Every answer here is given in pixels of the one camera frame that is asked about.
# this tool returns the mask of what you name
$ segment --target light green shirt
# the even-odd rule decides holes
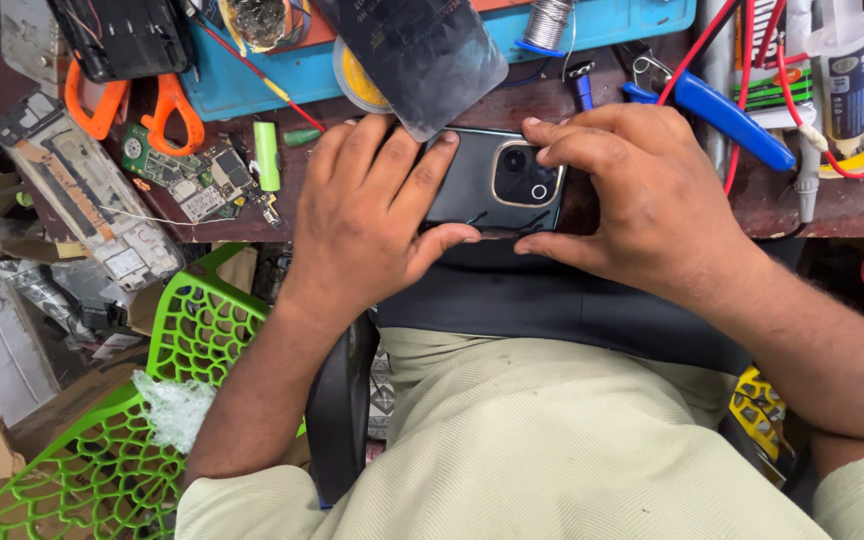
[[[713,431],[732,376],[546,339],[382,341],[389,446],[334,508],[296,467],[201,478],[176,537],[864,539],[864,459],[812,521]]]

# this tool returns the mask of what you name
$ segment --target hand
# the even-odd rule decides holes
[[[733,216],[685,118],[669,106],[606,104],[564,125],[528,118],[547,167],[591,174],[601,224],[592,236],[539,232],[515,244],[686,306],[767,260]]]
[[[413,285],[450,247],[481,240],[465,224],[417,235],[459,135],[447,131],[413,169],[421,145],[405,129],[382,144],[394,120],[369,114],[346,121],[329,129],[309,158],[278,303],[330,330]]]

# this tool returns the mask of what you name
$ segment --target green cylinder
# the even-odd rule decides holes
[[[296,129],[282,133],[282,141],[285,141],[286,146],[299,146],[318,139],[321,134],[322,132],[318,129]]]
[[[279,143],[276,142],[276,124],[255,122],[255,160],[258,162],[258,185],[263,191],[279,191]]]

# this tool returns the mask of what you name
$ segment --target black smartphone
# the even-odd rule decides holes
[[[426,227],[467,223],[492,238],[555,229],[566,167],[539,165],[536,154],[542,148],[515,131],[448,129],[459,134],[459,149],[425,215]]]

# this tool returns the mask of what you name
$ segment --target tempered glass screen protector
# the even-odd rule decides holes
[[[509,72],[469,0],[316,4],[416,141],[428,141]]]

